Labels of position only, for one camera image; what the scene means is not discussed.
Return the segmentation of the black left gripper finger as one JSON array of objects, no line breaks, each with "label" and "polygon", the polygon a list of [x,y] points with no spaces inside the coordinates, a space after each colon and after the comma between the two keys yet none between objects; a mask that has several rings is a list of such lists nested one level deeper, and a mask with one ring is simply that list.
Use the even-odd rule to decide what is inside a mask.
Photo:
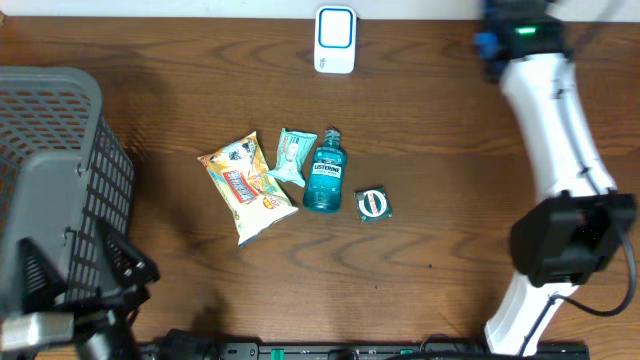
[{"label": "black left gripper finger", "polygon": [[21,305],[24,313],[50,311],[65,293],[65,281],[31,238],[18,243]]},{"label": "black left gripper finger", "polygon": [[96,221],[102,258],[118,290],[146,287],[160,279],[156,263],[128,242],[106,219]]}]

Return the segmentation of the orange snack bag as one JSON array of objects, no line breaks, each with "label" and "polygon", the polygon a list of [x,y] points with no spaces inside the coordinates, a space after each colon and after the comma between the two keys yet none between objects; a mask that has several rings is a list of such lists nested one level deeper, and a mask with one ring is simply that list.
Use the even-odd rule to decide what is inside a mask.
[{"label": "orange snack bag", "polygon": [[275,178],[268,174],[269,166],[256,132],[197,160],[232,213],[239,247],[298,211]]}]

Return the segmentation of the green wet wipes pack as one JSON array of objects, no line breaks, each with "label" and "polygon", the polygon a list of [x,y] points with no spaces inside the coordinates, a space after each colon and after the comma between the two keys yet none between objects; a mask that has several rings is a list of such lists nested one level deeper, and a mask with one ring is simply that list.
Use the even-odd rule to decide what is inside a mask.
[{"label": "green wet wipes pack", "polygon": [[314,133],[283,128],[277,146],[276,165],[267,174],[277,180],[304,187],[306,181],[302,169],[316,140],[317,135]]}]

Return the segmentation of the blue Listerine mouthwash bottle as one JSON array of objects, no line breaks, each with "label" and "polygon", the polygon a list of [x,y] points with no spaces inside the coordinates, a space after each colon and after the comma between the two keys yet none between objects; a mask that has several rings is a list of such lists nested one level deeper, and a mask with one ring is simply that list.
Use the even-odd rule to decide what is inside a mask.
[{"label": "blue Listerine mouthwash bottle", "polygon": [[323,143],[313,154],[308,186],[303,196],[303,205],[308,210],[334,214],[341,207],[347,156],[340,141],[340,132],[328,128]]}]

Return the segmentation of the green round-logo packet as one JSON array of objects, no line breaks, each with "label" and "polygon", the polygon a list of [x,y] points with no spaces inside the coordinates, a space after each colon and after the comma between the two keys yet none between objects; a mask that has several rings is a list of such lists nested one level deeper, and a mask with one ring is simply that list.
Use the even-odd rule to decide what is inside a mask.
[{"label": "green round-logo packet", "polygon": [[354,194],[356,209],[362,224],[389,219],[393,210],[384,187],[358,191]]}]

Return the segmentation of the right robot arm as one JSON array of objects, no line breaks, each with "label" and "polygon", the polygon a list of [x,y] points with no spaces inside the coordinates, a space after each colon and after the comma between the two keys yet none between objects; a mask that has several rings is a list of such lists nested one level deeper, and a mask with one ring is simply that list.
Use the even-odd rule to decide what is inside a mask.
[{"label": "right robot arm", "polygon": [[509,232],[514,266],[509,287],[485,323],[487,359],[547,359],[559,346],[539,341],[562,305],[605,270],[617,252],[628,269],[618,305],[586,314],[611,318],[632,303],[638,268],[629,233],[637,217],[632,194],[619,191],[596,148],[581,104],[576,57],[617,10],[609,2],[573,45],[566,26],[545,1],[485,0],[474,44],[485,69],[509,103],[534,178],[535,206]]}]

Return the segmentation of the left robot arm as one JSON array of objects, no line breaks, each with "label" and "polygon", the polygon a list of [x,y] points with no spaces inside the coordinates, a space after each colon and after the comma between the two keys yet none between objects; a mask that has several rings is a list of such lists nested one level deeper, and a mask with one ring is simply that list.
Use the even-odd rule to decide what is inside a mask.
[{"label": "left robot arm", "polygon": [[29,238],[18,243],[18,274],[23,313],[4,320],[1,349],[33,359],[46,349],[72,345],[81,359],[213,359],[215,345],[171,331],[150,343],[135,340],[132,325],[149,299],[147,286],[158,281],[156,264],[130,244],[106,219],[95,224],[97,259],[115,291],[101,288],[88,298],[56,304],[67,283]]}]

